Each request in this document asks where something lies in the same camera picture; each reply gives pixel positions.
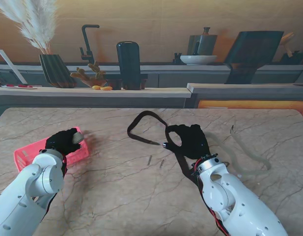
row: orange panel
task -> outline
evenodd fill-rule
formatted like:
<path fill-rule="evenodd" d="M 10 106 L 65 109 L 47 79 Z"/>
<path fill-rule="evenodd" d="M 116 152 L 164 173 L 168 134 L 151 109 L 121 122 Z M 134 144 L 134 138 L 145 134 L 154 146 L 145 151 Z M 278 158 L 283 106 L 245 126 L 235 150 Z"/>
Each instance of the orange panel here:
<path fill-rule="evenodd" d="M 230 100 L 230 101 L 206 101 L 201 100 L 198 108 L 224 107 L 232 109 L 294 109 L 303 116 L 302 101 L 254 101 L 254 100 Z"/>

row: beige wall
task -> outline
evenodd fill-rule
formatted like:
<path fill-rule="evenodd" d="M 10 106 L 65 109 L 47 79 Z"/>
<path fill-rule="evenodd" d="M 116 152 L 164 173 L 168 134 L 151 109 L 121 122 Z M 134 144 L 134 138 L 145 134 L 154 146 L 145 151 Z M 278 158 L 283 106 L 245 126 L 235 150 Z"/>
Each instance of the beige wall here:
<path fill-rule="evenodd" d="M 54 54 L 65 62 L 82 61 L 85 44 L 81 27 L 95 58 L 117 61 L 116 44 L 131 40 L 140 46 L 140 60 L 171 61 L 174 52 L 186 53 L 191 34 L 211 27 L 218 34 L 214 54 L 222 61 L 240 31 L 293 31 L 292 50 L 303 49 L 303 0 L 58 0 L 58 26 L 51 41 Z M 12 61 L 39 61 L 39 51 L 18 33 L 15 24 L 0 14 L 0 49 Z M 284 53 L 279 47 L 276 59 Z"/>

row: pampas grass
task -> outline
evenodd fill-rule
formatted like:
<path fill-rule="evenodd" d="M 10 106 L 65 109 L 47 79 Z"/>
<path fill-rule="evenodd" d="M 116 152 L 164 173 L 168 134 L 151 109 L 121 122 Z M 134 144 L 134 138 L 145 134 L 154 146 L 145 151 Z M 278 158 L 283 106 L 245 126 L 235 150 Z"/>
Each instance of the pampas grass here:
<path fill-rule="evenodd" d="M 21 34 L 43 54 L 51 54 L 56 0 L 0 0 L 0 12 L 18 23 Z"/>

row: black faucet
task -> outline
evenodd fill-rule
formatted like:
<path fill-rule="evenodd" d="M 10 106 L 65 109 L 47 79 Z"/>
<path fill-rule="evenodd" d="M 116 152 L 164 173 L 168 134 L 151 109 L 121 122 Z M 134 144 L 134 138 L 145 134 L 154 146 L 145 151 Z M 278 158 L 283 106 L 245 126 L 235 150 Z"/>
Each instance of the black faucet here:
<path fill-rule="evenodd" d="M 86 44 L 86 48 L 87 48 L 87 53 L 86 55 L 83 53 L 83 48 L 80 47 L 81 53 L 82 53 L 82 59 L 83 60 L 88 60 L 89 63 L 93 64 L 94 63 L 94 58 L 93 58 L 93 54 L 92 51 L 90 50 L 90 46 L 89 46 L 89 42 L 88 42 L 88 38 L 87 38 L 87 34 L 86 34 L 86 28 L 99 28 L 99 25 L 83 25 L 82 27 L 82 31 L 83 31 L 83 38 L 84 38 L 84 42 Z"/>

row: black gloved hand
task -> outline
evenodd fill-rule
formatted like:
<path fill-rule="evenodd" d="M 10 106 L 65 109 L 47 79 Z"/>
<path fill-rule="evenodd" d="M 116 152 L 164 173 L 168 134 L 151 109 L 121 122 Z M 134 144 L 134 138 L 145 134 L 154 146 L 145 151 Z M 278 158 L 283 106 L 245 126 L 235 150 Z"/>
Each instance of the black gloved hand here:
<path fill-rule="evenodd" d="M 206 154 L 210 155 L 209 146 L 204 132 L 198 124 L 190 127 L 181 125 L 171 125 L 167 128 L 168 132 L 175 132 L 181 138 L 182 145 L 177 146 L 174 143 L 164 143 L 166 149 L 182 154 L 190 159 L 199 159 Z"/>
<path fill-rule="evenodd" d="M 65 156 L 72 152 L 75 152 L 81 148 L 79 144 L 72 143 L 73 135 L 75 133 L 77 133 L 76 128 L 60 131 L 47 139 L 45 148 L 55 149 Z"/>

